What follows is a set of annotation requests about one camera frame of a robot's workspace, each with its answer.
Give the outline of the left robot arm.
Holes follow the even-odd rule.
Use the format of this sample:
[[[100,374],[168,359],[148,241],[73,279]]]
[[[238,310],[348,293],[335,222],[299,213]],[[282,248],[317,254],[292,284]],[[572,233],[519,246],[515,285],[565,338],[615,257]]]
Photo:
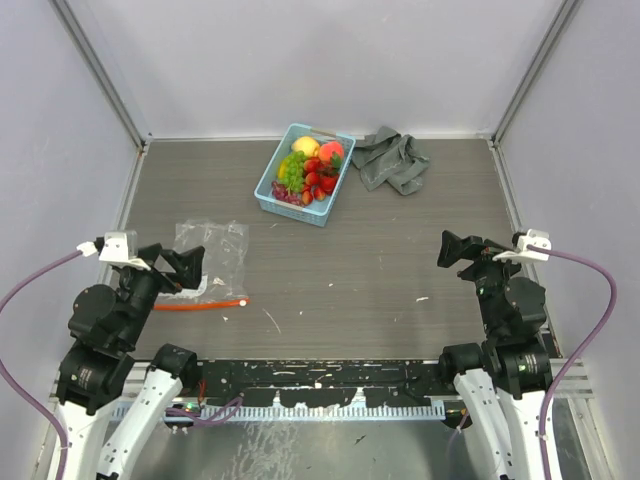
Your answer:
[[[76,248],[97,255],[120,276],[112,288],[96,284],[76,297],[68,329],[74,343],[59,366],[55,396],[58,455],[52,479],[127,479],[154,425],[176,396],[194,393],[201,369],[195,352],[163,345],[147,367],[137,398],[112,436],[110,419],[134,367],[131,354],[161,294],[196,288],[205,249],[183,253],[156,243],[130,247],[107,234]]]

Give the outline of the yellow apple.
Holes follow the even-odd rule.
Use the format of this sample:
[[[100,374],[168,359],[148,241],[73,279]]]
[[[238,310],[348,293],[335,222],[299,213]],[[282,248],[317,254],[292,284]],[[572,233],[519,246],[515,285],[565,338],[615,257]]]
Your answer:
[[[319,149],[319,142],[311,136],[299,137],[291,146],[293,153],[301,152],[306,158],[315,157],[318,154]]]

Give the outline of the blue plastic basket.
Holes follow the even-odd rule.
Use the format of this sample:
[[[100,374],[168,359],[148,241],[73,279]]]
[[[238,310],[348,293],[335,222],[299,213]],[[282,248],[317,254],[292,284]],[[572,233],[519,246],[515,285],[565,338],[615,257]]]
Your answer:
[[[294,123],[254,190],[264,211],[323,227],[348,171],[355,138]]]

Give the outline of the orange peach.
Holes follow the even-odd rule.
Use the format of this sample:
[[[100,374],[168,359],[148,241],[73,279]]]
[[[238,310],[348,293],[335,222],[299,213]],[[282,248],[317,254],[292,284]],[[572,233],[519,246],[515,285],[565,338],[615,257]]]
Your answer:
[[[323,163],[329,164],[334,160],[342,161],[344,159],[344,148],[338,141],[324,143],[318,150],[318,158]]]

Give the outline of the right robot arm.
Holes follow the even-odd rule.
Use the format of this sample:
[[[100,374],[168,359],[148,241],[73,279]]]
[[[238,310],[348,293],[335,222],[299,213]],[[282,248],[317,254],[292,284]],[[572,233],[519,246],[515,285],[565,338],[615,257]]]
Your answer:
[[[554,436],[550,416],[541,411],[553,381],[539,334],[547,321],[546,290],[519,273],[527,263],[547,261],[551,242],[533,229],[515,234],[510,247],[448,230],[441,241],[439,267],[470,263],[457,276],[475,287],[485,340],[445,347],[440,385],[464,401],[484,442],[489,478],[541,479],[546,464],[539,428]]]

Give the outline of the clear zip top bag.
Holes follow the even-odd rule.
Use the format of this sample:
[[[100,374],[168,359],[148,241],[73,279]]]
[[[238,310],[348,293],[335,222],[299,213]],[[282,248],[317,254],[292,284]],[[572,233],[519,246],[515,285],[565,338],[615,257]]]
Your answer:
[[[160,294],[154,309],[166,312],[196,312],[246,307],[249,297],[243,286],[249,226],[231,221],[187,220],[175,228],[174,249],[182,253],[196,246],[205,248],[198,285],[175,295]]]

